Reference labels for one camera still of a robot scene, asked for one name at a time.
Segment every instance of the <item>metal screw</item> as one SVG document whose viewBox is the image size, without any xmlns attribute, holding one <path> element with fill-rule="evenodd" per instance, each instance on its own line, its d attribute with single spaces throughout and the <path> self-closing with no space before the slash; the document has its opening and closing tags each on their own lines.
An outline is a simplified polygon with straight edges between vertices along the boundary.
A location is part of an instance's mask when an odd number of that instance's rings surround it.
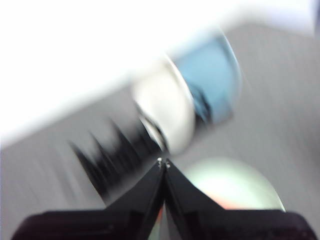
<svg viewBox="0 0 320 240">
<path fill-rule="evenodd" d="M 162 158 L 158 157 L 157 161 L 158 161 L 158 167 L 161 168 Z"/>
</svg>

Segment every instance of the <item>round white object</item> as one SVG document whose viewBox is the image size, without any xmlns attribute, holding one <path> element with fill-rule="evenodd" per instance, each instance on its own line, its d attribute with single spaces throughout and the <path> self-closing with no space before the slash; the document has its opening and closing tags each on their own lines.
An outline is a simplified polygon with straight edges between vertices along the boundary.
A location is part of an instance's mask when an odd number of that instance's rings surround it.
<svg viewBox="0 0 320 240">
<path fill-rule="evenodd" d="M 135 78 L 132 95 L 141 112 L 141 122 L 162 149 L 165 143 L 170 154 L 175 155 L 188 146 L 195 129 L 193 98 L 168 57 Z"/>
<path fill-rule="evenodd" d="M 285 210 L 271 183 L 244 162 L 207 158 L 194 162 L 183 174 L 225 209 Z"/>
</svg>

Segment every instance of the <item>light blue cap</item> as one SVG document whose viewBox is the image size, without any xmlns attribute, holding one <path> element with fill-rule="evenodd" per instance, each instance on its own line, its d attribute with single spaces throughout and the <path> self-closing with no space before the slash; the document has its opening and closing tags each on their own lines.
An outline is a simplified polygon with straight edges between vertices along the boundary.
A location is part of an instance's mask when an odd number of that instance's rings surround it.
<svg viewBox="0 0 320 240">
<path fill-rule="evenodd" d="M 193 45 L 174 63 L 190 89 L 198 116 L 214 124 L 230 116 L 240 93 L 241 76 L 223 35 Z"/>
</svg>

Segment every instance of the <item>black dark object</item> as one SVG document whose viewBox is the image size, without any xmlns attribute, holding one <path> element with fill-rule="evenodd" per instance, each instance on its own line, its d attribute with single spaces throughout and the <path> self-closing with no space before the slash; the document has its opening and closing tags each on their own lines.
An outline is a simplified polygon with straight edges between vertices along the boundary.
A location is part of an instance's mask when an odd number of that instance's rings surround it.
<svg viewBox="0 0 320 240">
<path fill-rule="evenodd" d="M 280 210 L 224 210 L 170 161 L 159 161 L 105 210 L 56 211 L 28 217 L 13 240 L 147 239 L 165 201 L 183 240 L 317 239 L 305 219 Z"/>
<path fill-rule="evenodd" d="M 138 171 L 150 156 L 161 151 L 141 122 L 136 126 L 135 135 L 132 135 L 130 139 L 114 122 L 112 125 L 119 139 L 119 145 L 115 151 L 108 151 L 92 136 L 97 151 L 95 157 L 89 159 L 77 146 L 71 144 L 92 185 L 102 199 L 108 199 L 108 194 L 114 187 L 127 176 Z"/>
</svg>

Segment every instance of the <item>gray floor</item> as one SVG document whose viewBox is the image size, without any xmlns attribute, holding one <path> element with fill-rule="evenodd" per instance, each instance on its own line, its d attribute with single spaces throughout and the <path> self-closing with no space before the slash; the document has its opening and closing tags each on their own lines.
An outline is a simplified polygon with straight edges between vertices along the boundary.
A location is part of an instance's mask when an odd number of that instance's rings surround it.
<svg viewBox="0 0 320 240">
<path fill-rule="evenodd" d="M 286 210 L 302 214 L 320 236 L 320 41 L 255 24 L 226 35 L 244 76 L 236 112 L 173 161 L 182 170 L 213 156 L 250 164 Z M 137 121 L 128 93 L 106 96 L 1 150 L 1 239 L 31 214 L 105 206 L 68 141 L 88 153 L 94 151 L 89 132 L 115 144 L 109 118 L 124 131 Z"/>
</svg>

